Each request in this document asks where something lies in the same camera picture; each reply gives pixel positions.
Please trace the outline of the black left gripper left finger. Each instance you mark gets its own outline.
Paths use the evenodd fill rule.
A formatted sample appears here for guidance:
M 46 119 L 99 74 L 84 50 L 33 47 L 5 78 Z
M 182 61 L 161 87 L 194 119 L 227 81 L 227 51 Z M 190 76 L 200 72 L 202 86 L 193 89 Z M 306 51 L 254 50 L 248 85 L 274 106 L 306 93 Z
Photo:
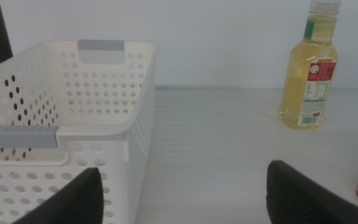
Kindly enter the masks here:
M 16 224 L 102 224 L 104 196 L 101 174 L 97 168 L 87 168 L 64 188 L 29 213 Z

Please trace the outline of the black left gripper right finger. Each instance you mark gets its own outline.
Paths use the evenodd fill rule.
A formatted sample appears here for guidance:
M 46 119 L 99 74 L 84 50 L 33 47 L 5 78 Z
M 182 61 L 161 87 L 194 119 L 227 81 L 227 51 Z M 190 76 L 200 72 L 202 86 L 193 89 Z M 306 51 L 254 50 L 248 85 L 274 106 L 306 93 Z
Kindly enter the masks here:
M 272 223 L 358 224 L 358 207 L 281 160 L 267 169 L 267 210 Z

